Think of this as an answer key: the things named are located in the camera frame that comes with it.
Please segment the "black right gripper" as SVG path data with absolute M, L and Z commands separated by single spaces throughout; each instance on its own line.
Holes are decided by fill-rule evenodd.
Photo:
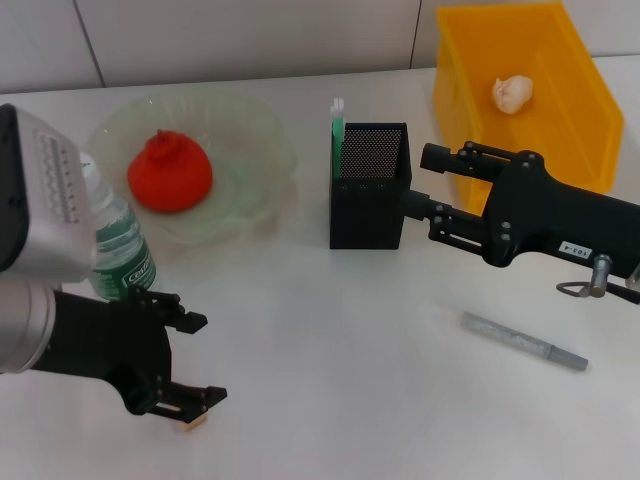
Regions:
M 520 254 L 547 254 L 584 267 L 611 259 L 610 273 L 627 279 L 639 266 L 639 206 L 554 179 L 543 158 L 466 141 L 457 151 L 427 143 L 420 167 L 462 176 L 496 176 L 477 216 L 408 190 L 405 217 L 429 221 L 428 237 L 507 267 Z

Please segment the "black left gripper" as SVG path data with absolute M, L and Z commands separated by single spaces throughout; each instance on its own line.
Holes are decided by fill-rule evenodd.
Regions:
M 195 334 L 207 317 L 187 312 L 175 293 L 135 287 L 124 300 L 101 302 L 56 292 L 55 321 L 36 371 L 101 380 L 133 415 L 196 420 L 227 398 L 226 388 L 170 382 L 165 327 Z

